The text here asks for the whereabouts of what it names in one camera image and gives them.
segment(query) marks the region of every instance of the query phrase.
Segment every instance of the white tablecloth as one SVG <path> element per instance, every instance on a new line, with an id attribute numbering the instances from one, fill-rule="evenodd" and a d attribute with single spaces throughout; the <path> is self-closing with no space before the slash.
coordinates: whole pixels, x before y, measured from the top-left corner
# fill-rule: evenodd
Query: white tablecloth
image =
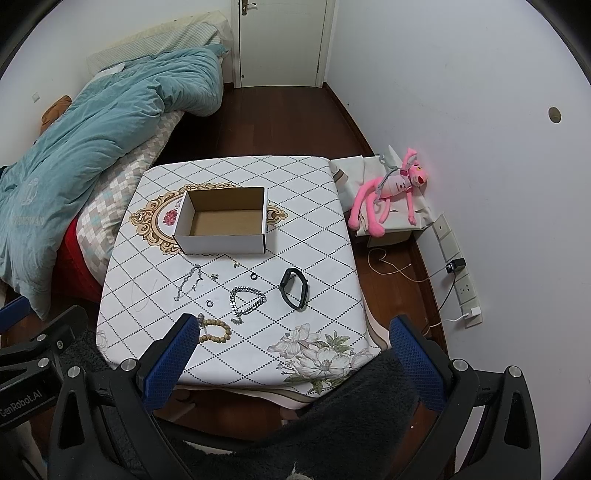
<path id="1" fill-rule="evenodd" d="M 231 186 L 269 189 L 267 253 L 184 255 L 171 237 L 184 191 Z M 195 264 L 201 265 L 203 280 L 193 290 L 195 273 L 175 301 L 183 277 Z M 302 270 L 309 281 L 309 300 L 302 312 L 288 307 L 278 289 L 291 267 Z M 251 279 L 252 272 L 258 279 Z M 237 286 L 253 287 L 268 299 L 243 316 L 242 325 L 230 321 L 235 315 L 229 293 Z M 237 297 L 239 304 L 254 299 L 248 293 Z M 207 306 L 209 300 L 213 307 Z M 200 344 L 180 385 L 225 388 L 289 408 L 324 395 L 387 347 L 387 339 L 380 337 L 384 332 L 365 315 L 325 158 L 218 158 L 146 172 L 109 263 L 97 345 L 113 366 L 139 358 L 183 313 L 223 320 L 232 328 L 232 337 L 226 343 Z M 221 336 L 223 330 L 208 327 L 208 333 Z"/>

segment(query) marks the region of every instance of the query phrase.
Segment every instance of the stuffed toy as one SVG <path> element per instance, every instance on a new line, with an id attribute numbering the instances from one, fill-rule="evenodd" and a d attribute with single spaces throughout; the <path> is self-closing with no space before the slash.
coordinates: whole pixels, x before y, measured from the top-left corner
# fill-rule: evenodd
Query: stuffed toy
<path id="1" fill-rule="evenodd" d="M 405 193 L 407 198 L 408 221 L 411 225 L 417 224 L 414 217 L 413 188 L 419 188 L 427 183 L 427 173 L 420 166 L 416 156 L 417 152 L 409 148 L 402 161 L 402 169 L 398 173 L 393 174 L 392 171 L 385 177 L 378 177 L 361 186 L 355 197 L 351 217 L 349 218 L 349 227 L 352 230 L 359 230 L 359 212 L 361 205 L 365 201 L 369 234 L 374 237 L 384 236 L 385 230 L 381 224 L 388 218 L 391 199 L 402 193 Z M 379 220 L 377 220 L 374 204 L 379 203 L 380 200 L 385 200 L 385 208 Z"/>

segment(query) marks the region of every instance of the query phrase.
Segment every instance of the door handle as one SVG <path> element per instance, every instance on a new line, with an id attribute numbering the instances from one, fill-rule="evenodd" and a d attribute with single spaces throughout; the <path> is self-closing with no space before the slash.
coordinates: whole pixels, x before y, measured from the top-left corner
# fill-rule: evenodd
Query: door handle
<path id="1" fill-rule="evenodd" d="M 242 0 L 242 15 L 248 15 L 248 7 L 249 5 L 252 5 L 253 7 L 256 7 L 255 3 L 248 3 L 248 0 Z"/>

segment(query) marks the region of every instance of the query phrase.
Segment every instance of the white door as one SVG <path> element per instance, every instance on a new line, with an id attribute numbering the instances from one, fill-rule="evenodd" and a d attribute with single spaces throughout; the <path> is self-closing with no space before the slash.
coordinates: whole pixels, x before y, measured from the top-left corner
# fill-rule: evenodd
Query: white door
<path id="1" fill-rule="evenodd" d="M 315 86 L 327 0 L 241 0 L 243 87 Z"/>

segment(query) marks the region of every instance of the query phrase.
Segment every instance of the white box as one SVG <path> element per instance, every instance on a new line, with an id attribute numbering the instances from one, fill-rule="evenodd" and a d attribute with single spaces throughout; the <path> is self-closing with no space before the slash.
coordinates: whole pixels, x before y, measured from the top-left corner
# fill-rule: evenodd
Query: white box
<path id="1" fill-rule="evenodd" d="M 186 255 L 263 254 L 267 202 L 265 187 L 185 192 L 173 237 Z"/>

